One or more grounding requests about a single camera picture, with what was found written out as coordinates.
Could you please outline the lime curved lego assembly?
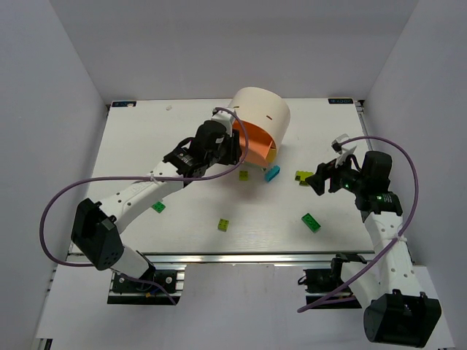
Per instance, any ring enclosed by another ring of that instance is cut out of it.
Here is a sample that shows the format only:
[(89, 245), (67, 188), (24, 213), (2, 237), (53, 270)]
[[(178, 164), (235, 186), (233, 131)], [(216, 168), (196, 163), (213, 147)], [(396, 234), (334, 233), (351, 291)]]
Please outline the lime curved lego assembly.
[(295, 180), (300, 186), (308, 186), (306, 179), (312, 176), (314, 173), (311, 171), (296, 171)]

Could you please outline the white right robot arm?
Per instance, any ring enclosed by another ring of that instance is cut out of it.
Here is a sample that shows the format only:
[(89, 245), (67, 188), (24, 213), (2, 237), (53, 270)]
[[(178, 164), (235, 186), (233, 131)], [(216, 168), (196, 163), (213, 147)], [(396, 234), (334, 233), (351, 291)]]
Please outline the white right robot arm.
[(423, 348), (441, 317), (441, 304), (429, 298), (415, 276), (404, 238), (403, 211), (389, 190), (392, 158), (368, 151), (360, 169), (353, 154), (318, 165), (306, 182), (318, 194), (347, 190), (373, 244), (376, 257), (336, 256), (331, 269), (363, 308), (363, 329), (372, 343)]

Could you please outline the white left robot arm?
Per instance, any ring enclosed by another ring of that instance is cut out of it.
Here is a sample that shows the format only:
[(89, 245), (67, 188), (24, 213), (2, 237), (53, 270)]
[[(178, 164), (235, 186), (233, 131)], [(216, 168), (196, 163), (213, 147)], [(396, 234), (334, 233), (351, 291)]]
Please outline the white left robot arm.
[(132, 279), (153, 280), (154, 266), (125, 246), (121, 233), (152, 205), (201, 178), (214, 164), (236, 165), (241, 154), (240, 132), (207, 120), (195, 136), (184, 139), (163, 157), (149, 180), (136, 181), (100, 201), (86, 198), (80, 202), (72, 243), (99, 271), (111, 269)]

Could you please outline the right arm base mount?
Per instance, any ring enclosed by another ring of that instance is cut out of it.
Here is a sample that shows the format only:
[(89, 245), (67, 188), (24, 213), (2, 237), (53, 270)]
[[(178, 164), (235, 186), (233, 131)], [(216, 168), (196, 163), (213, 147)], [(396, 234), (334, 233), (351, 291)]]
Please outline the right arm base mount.
[[(309, 305), (322, 296), (339, 287), (342, 266), (345, 263), (360, 263), (366, 265), (367, 261), (359, 254), (338, 253), (331, 260), (329, 268), (311, 268), (304, 271), (304, 276), (298, 280), (299, 286), (306, 287), (306, 304)], [(329, 300), (339, 300), (339, 303), (321, 304), (316, 309), (360, 309), (361, 305), (349, 287), (343, 289)]]

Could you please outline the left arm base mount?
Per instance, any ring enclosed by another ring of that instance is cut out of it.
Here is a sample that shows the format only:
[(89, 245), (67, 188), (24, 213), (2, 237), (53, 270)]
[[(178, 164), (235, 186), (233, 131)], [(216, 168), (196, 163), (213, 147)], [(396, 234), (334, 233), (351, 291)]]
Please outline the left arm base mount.
[(126, 306), (175, 306), (182, 296), (184, 280), (185, 267), (182, 265), (156, 265), (153, 282), (157, 286), (130, 281), (113, 272), (107, 303)]

